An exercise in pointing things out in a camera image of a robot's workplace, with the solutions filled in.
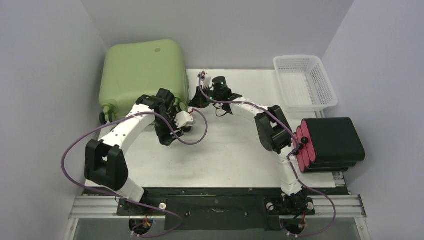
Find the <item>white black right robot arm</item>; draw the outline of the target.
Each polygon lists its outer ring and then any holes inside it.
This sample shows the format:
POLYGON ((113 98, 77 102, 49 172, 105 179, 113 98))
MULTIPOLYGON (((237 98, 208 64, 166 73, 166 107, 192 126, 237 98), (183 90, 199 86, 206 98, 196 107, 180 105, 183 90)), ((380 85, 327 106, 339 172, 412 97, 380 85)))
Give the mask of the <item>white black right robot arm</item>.
POLYGON ((295 139, 282 109, 278 105, 258 105, 234 93, 228 87, 224 76, 210 78, 202 71, 197 78, 196 92, 188 105, 199 109, 214 105, 226 114, 243 117, 255 123, 262 147, 280 158, 282 207, 289 214, 296 213, 305 199, 301 195, 303 185, 299 182, 299 175, 294 166, 294 153, 299 148, 299 141, 295 139))

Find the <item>green hard-shell suitcase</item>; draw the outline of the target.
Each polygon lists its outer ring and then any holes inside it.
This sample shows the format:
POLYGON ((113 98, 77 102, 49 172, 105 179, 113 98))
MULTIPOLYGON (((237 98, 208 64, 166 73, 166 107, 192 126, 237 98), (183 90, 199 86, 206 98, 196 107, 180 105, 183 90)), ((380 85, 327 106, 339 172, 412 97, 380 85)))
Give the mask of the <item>green hard-shell suitcase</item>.
POLYGON ((99 104, 101 124, 124 118, 142 95, 169 90, 189 102, 189 80, 182 48, 171 39, 118 44, 104 60, 99 104))

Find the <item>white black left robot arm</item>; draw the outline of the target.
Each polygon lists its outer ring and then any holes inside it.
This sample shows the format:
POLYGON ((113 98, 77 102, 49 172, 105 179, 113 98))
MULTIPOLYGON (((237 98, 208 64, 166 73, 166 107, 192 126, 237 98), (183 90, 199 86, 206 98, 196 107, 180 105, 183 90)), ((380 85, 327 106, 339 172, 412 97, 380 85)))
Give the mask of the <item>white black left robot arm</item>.
POLYGON ((129 208, 136 215, 149 210, 149 201, 143 197, 146 191, 130 179, 125 154, 150 125, 164 146, 184 135, 184 128, 190 127, 194 119, 189 112, 179 110, 175 102, 176 97, 163 88, 155 96, 144 94, 111 132, 90 140, 85 147, 85 178, 130 199, 129 208))

